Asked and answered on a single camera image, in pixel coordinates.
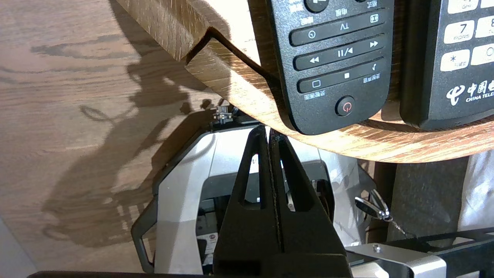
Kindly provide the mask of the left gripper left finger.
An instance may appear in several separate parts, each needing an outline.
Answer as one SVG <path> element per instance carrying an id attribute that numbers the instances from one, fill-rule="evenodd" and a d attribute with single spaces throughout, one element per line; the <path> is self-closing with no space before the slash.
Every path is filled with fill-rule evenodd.
<path id="1" fill-rule="evenodd" d="M 245 195 L 252 157 L 256 154 L 261 206 L 250 209 L 245 204 Z M 279 251 L 270 170 L 266 129 L 259 125 L 247 137 L 215 248 L 215 273 L 261 273 L 263 263 Z"/>

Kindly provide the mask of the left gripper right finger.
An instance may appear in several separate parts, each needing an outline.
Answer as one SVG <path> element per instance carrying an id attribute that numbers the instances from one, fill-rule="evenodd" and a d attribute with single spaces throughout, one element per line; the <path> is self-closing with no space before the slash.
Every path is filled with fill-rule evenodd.
<path id="1" fill-rule="evenodd" d="M 282 251 L 345 257 L 344 246 L 291 142 L 274 129 L 269 132 L 269 159 Z"/>

